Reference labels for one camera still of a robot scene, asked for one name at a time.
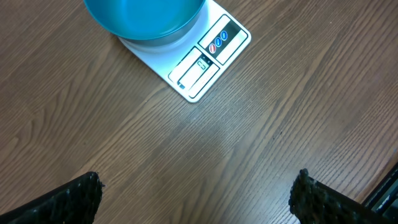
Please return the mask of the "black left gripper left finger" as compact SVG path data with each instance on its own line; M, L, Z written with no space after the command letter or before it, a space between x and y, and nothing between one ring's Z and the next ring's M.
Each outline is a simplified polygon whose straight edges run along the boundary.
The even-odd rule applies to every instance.
M96 172L76 179L1 215L1 223L87 223L95 220L104 184Z

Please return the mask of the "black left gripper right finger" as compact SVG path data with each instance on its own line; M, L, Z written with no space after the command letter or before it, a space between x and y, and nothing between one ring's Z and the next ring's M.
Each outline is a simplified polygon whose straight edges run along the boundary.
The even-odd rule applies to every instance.
M301 224L388 224L390 220L299 171L289 198Z

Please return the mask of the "white digital kitchen scale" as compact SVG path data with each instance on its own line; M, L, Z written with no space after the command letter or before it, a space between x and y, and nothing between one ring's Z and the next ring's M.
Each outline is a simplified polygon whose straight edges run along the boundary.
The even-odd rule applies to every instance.
M251 33L215 1L206 1L181 38L148 46L120 41L187 101L196 103L249 45Z

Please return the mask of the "blue metal bowl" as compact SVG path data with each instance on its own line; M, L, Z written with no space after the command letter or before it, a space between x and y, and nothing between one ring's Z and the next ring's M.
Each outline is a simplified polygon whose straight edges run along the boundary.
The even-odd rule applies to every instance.
M145 45L169 44L194 26L205 0L84 0L108 32Z

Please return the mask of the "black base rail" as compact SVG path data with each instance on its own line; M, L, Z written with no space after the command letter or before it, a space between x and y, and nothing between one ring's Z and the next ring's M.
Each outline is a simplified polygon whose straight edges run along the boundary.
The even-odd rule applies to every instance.
M362 203L383 218L397 223L397 164Z

